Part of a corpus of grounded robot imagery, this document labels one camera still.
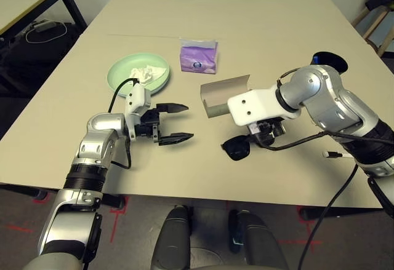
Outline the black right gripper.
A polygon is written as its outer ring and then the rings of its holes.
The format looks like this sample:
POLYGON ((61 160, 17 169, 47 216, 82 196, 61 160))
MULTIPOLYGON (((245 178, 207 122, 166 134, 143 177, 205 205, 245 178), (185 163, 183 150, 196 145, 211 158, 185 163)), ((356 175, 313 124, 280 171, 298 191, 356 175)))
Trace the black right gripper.
POLYGON ((266 119, 253 122, 247 126, 251 141, 259 147, 270 146, 275 138, 285 134, 283 119, 266 119))

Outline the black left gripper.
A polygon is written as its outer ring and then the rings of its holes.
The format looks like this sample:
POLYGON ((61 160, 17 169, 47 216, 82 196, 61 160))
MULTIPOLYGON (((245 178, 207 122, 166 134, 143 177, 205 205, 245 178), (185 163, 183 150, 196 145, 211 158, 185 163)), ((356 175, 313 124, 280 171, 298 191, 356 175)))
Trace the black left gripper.
POLYGON ((158 103, 156 108, 149 109, 140 118, 140 123, 135 126, 136 137, 148 137, 160 146, 175 145, 191 139, 193 133, 172 133, 161 136, 159 131, 159 113, 180 113, 188 110, 188 107, 178 103, 158 103))

